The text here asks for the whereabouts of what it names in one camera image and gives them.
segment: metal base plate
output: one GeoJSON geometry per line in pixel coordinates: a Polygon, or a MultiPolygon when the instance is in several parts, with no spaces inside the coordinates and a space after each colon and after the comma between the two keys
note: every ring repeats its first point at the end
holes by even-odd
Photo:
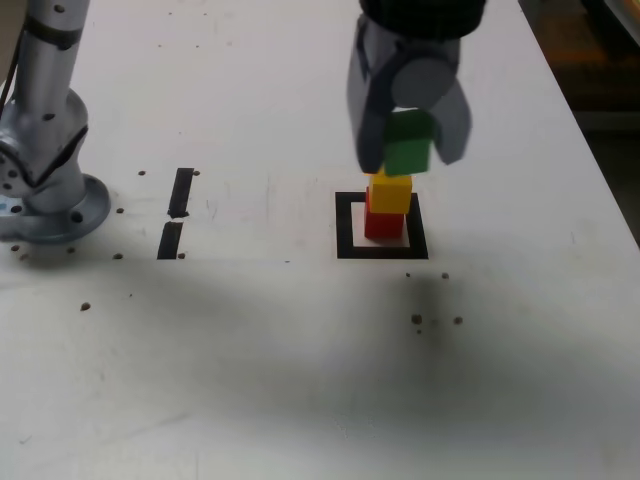
{"type": "Polygon", "coordinates": [[[84,175],[84,180],[87,194],[82,201],[55,214],[43,215],[21,199],[0,196],[0,239],[58,245],[91,233],[109,215],[111,201],[104,183],[90,175],[84,175]]]}

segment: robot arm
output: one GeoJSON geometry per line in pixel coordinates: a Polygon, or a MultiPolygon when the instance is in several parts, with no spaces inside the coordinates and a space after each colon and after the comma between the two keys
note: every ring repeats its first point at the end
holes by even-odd
{"type": "Polygon", "coordinates": [[[384,162],[384,131],[396,108],[418,108],[436,125],[440,158],[464,155],[471,112],[456,78],[460,39],[475,30],[485,0],[360,0],[348,80],[356,152],[365,173],[384,162]]]}
{"type": "Polygon", "coordinates": [[[88,9],[89,0],[28,2],[0,117],[2,239],[73,241],[109,212],[106,187],[78,166],[88,115],[69,88],[88,9]]]}

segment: white table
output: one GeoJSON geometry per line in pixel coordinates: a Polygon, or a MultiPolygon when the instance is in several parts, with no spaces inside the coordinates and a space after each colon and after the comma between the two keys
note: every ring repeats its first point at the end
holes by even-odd
{"type": "Polygon", "coordinates": [[[416,182],[431,259],[336,259],[358,12],[93,2],[82,165],[125,213],[2,248],[0,478],[638,478],[640,255],[516,2],[464,42],[467,158],[416,182]]]}

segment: toy block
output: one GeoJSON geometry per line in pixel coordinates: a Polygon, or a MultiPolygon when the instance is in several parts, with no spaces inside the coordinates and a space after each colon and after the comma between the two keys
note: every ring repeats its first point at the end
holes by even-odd
{"type": "Polygon", "coordinates": [[[369,177],[371,213],[406,215],[411,206],[411,177],[389,177],[383,173],[369,177]]]}
{"type": "Polygon", "coordinates": [[[371,213],[367,188],[364,236],[370,240],[400,238],[403,230],[404,215],[401,213],[371,213]]]}
{"type": "Polygon", "coordinates": [[[384,132],[384,173],[414,175],[429,170],[435,124],[422,110],[394,112],[384,132]]]}

